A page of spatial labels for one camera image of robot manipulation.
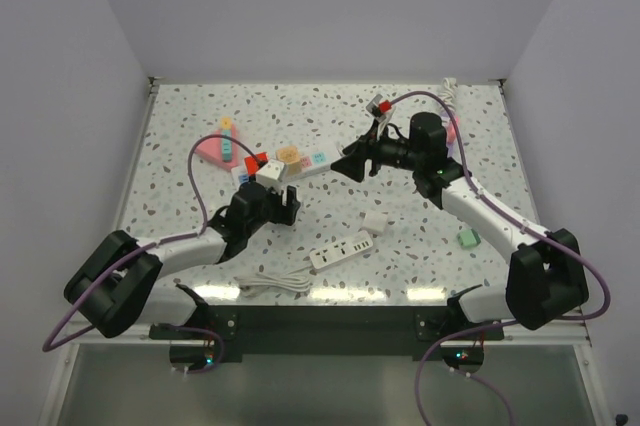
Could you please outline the small white cube adapter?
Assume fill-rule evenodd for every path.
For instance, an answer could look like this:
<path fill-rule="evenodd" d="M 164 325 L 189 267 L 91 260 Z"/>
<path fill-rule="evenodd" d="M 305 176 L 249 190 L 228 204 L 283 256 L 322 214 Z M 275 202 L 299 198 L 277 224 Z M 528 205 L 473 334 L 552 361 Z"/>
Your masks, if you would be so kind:
<path fill-rule="evenodd" d="M 384 234 L 387 224 L 387 213 L 369 210 L 363 213 L 361 229 L 370 234 L 381 236 Z"/>

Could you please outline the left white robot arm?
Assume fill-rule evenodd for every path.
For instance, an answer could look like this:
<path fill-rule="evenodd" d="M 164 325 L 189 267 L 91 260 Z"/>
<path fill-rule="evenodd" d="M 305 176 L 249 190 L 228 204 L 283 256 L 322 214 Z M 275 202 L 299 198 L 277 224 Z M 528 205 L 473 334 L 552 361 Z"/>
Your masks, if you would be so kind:
<path fill-rule="evenodd" d="M 277 191 L 247 182 L 202 233 L 141 240 L 116 230 L 72 276 L 63 296 L 104 337 L 116 337 L 139 320 L 158 279 L 229 261 L 264 225 L 292 226 L 299 209 L 296 187 Z"/>

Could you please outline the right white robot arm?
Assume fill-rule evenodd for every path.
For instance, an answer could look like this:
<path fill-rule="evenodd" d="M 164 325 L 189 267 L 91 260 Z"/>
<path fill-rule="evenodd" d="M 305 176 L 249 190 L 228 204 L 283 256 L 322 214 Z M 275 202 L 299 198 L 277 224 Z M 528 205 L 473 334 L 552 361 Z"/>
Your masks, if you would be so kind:
<path fill-rule="evenodd" d="M 333 171 L 363 182 L 383 166 L 411 172 L 418 193 L 474 229 L 506 261 L 503 285 L 474 286 L 448 301 L 448 332 L 469 338 L 481 323 L 515 320 L 536 330 L 589 298 L 579 246 L 565 229 L 549 232 L 515 212 L 467 178 L 448 155 L 441 118 L 429 112 L 411 117 L 408 138 L 393 139 L 372 126 L 332 163 Z"/>

